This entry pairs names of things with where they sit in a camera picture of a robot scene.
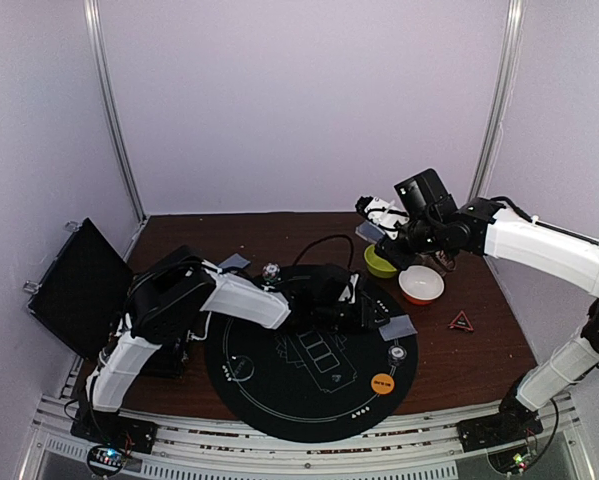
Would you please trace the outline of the poker chip stack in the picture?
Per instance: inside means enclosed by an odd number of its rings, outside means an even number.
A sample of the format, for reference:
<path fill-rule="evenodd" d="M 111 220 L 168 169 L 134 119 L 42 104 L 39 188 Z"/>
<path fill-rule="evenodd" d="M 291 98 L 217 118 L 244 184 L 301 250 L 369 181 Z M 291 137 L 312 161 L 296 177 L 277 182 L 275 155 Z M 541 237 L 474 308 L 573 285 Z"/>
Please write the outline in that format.
<path fill-rule="evenodd" d="M 387 351 L 388 364 L 392 368 L 400 367 L 407 359 L 407 350 L 401 345 L 391 345 Z"/>
<path fill-rule="evenodd" d="M 262 279 L 267 284 L 274 284 L 279 281 L 280 266 L 276 263 L 267 263 L 262 268 Z"/>

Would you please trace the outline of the grey playing card deck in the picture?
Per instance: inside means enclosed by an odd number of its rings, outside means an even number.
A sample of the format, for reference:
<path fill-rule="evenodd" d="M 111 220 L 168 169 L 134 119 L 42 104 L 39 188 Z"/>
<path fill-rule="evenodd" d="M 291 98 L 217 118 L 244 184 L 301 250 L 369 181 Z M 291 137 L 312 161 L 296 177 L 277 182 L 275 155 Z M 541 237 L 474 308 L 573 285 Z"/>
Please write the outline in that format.
<path fill-rule="evenodd" d="M 358 225 L 355 234 L 371 244 L 376 244 L 385 236 L 385 232 L 371 222 L 363 222 Z"/>

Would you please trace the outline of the orange big blind button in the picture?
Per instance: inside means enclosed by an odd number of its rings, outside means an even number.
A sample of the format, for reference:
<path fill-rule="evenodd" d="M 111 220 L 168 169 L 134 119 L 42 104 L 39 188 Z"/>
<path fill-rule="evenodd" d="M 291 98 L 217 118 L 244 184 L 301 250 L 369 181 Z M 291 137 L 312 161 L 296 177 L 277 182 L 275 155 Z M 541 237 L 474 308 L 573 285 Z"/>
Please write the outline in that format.
<path fill-rule="evenodd" d="M 370 386 L 373 392 L 377 395 L 388 395 L 395 389 L 394 378 L 387 373 L 378 373 L 374 375 L 370 381 Z"/>

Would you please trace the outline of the red black triangle button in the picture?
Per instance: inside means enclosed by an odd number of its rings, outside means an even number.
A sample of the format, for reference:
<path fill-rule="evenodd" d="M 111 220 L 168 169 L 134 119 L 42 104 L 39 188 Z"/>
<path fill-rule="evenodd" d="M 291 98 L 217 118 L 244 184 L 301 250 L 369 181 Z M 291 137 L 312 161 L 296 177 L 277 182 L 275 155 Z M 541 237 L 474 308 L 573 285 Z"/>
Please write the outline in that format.
<path fill-rule="evenodd" d="M 452 330 L 461 330 L 461 331 L 469 332 L 469 333 L 474 332 L 474 327 L 473 327 L 472 323 L 470 322 L 467 314 L 463 310 L 461 310 L 455 316 L 455 318 L 448 325 L 448 328 L 452 329 Z"/>

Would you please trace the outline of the clear acrylic dealer puck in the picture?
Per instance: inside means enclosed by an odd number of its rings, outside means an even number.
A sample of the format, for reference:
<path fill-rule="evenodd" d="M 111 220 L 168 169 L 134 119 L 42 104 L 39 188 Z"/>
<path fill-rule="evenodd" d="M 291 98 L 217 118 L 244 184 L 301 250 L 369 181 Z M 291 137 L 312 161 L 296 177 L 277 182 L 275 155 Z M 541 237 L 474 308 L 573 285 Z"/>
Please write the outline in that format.
<path fill-rule="evenodd" d="M 249 381 L 255 373 L 255 364 L 246 355 L 230 355 L 227 361 L 228 380 L 236 383 Z"/>

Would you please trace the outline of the single grey card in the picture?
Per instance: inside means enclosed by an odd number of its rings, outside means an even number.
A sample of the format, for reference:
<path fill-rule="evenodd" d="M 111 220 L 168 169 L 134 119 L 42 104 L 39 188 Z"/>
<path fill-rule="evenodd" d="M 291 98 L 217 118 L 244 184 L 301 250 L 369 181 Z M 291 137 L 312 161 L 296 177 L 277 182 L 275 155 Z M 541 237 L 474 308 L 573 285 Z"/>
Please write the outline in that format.
<path fill-rule="evenodd" d="M 250 267 L 251 261 L 240 255 L 239 253 L 234 253 L 224 261 L 222 261 L 218 267 L 223 271 L 227 271 L 230 273 L 243 273 L 246 272 Z"/>

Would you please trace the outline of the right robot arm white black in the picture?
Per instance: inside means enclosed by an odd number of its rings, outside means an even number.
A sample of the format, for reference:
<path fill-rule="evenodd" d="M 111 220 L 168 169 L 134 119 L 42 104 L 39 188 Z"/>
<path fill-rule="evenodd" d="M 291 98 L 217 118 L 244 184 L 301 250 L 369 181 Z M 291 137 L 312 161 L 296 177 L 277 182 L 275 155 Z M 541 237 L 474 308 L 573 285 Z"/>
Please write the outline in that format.
<path fill-rule="evenodd" d="M 491 430 L 514 440 L 537 411 L 599 365 L 599 238 L 540 221 L 505 196 L 457 206 L 437 172 L 427 169 L 394 187 L 403 207 L 377 197 L 356 209 L 384 233 L 376 249 L 400 269 L 416 255 L 465 251 L 509 260 L 573 284 L 594 297 L 588 321 L 545 363 L 525 374 L 501 401 Z"/>

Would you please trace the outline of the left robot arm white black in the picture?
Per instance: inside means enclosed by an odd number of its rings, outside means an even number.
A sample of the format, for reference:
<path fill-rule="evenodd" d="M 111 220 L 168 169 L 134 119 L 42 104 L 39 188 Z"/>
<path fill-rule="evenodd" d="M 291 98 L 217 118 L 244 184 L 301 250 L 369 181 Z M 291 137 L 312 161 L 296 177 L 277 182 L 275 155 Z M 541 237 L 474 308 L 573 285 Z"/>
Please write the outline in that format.
<path fill-rule="evenodd" d="M 154 353 L 187 333 L 199 314 L 226 315 L 267 330 L 377 330 L 390 316 L 366 284 L 363 273 L 334 264 L 269 263 L 251 277 L 196 255 L 148 271 L 131 285 L 85 380 L 79 400 L 85 429 L 102 444 L 122 436 L 115 414 L 129 387 Z"/>

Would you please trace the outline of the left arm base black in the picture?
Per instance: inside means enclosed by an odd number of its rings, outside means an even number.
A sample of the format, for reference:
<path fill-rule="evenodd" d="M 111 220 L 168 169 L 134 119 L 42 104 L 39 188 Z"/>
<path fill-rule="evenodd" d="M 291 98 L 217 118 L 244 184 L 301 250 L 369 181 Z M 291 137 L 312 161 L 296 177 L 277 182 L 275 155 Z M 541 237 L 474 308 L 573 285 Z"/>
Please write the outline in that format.
<path fill-rule="evenodd" d="M 124 452 L 150 454 L 157 434 L 153 422 L 95 411 L 84 394 L 78 397 L 78 410 L 70 433 L 92 443 Z"/>

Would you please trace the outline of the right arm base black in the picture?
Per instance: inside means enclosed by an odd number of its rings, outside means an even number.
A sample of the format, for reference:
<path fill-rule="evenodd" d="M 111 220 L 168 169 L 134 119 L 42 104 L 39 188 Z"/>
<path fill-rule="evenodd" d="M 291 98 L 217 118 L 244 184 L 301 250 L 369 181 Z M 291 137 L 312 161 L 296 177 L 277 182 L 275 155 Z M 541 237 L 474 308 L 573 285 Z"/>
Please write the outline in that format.
<path fill-rule="evenodd" d="M 510 391 L 495 414 L 462 420 L 457 431 L 464 452 L 472 452 L 523 440 L 529 433 L 540 434 L 543 425 L 536 410 L 521 404 Z"/>

